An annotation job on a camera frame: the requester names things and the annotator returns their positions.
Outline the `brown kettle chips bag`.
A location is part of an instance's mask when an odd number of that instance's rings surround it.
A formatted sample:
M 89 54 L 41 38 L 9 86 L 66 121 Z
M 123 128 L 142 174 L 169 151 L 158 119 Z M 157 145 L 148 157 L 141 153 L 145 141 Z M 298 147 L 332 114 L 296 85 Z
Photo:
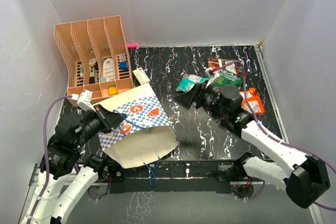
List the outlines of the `brown kettle chips bag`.
M 242 78 L 246 76 L 245 70 L 240 67 L 235 67 L 236 74 Z

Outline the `green snack bag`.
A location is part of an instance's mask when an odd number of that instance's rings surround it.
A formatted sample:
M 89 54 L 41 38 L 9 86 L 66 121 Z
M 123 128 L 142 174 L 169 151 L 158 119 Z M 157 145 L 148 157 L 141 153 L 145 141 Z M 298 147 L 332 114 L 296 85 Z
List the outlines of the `green snack bag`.
M 237 87 L 241 87 L 243 85 L 243 78 L 226 70 L 221 69 L 218 71 L 219 77 L 212 84 L 213 88 L 221 88 L 226 85 L 235 85 Z

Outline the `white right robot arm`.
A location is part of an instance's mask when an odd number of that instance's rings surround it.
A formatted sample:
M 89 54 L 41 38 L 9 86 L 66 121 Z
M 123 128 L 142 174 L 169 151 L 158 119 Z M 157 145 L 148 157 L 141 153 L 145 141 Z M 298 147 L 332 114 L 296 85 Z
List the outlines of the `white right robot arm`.
M 330 188 L 326 163 L 308 151 L 290 146 L 263 127 L 249 111 L 242 108 L 243 97 L 235 85 L 215 92 L 212 86 L 197 83 L 190 91 L 180 92 L 174 101 L 186 109 L 206 108 L 221 117 L 221 126 L 251 143 L 271 158 L 261 160 L 245 153 L 230 168 L 240 180 L 258 178 L 286 192 L 299 207 L 308 208 Z

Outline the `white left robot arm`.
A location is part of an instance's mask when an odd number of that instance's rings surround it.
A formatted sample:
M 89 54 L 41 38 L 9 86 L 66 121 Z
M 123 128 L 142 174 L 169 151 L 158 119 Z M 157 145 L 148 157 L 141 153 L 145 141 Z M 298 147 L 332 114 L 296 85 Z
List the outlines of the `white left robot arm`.
M 127 118 L 101 105 L 85 112 L 79 123 L 67 129 L 56 126 L 44 139 L 45 153 L 39 165 L 37 186 L 22 223 L 65 223 L 80 198 L 96 181 L 108 177 L 107 161 L 92 154 L 65 191 L 62 188 L 81 157 L 82 147 L 98 133 L 111 133 Z

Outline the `teal foxs candy bag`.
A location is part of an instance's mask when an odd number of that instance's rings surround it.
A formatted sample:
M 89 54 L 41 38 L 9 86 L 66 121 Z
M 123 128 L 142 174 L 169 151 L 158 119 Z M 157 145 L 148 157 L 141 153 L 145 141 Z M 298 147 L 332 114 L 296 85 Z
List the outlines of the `teal foxs candy bag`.
M 203 78 L 194 74 L 185 74 L 178 84 L 176 91 L 177 92 L 188 92 L 198 83 L 207 82 L 209 78 Z

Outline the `blue checkered paper bag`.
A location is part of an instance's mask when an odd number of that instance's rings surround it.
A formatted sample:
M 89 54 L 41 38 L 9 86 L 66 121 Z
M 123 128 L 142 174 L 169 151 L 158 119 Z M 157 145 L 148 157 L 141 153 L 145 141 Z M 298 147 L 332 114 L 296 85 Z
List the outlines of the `blue checkered paper bag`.
M 105 99 L 99 103 L 122 117 L 110 133 L 99 133 L 102 150 L 122 168 L 145 166 L 150 185 L 158 183 L 155 170 L 177 147 L 173 126 L 150 84 Z

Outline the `orange snack packet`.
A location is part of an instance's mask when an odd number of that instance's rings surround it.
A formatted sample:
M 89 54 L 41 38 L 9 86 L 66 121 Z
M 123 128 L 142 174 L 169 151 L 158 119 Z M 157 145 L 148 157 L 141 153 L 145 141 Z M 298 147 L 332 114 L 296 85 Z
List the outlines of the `orange snack packet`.
M 241 107 L 248 111 L 249 113 L 251 113 L 247 103 L 246 103 L 246 100 L 245 100 L 245 95 L 244 95 L 244 91 L 241 90 L 240 92 L 240 95 L 243 97 L 243 101 L 242 101 L 242 104 L 241 104 Z M 256 113 L 256 114 L 263 114 L 265 113 L 265 108 L 262 104 L 262 101 L 261 101 L 261 98 L 259 97 L 259 94 L 257 93 L 256 89 L 255 88 L 249 88 L 246 92 L 246 95 L 247 95 L 247 98 L 248 98 L 248 103 L 250 105 L 250 107 L 253 109 L 253 111 Z

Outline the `red doritos bag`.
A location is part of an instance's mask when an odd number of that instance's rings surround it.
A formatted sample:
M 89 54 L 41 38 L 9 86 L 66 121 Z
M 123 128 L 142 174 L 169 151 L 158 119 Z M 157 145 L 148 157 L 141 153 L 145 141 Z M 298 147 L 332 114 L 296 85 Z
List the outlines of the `red doritos bag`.
M 208 67 L 218 67 L 219 68 L 226 64 L 231 63 L 232 60 L 208 58 L 207 62 L 208 62 Z M 228 65 L 227 67 L 225 67 L 225 69 L 233 73 L 237 73 L 237 66 L 235 63 Z

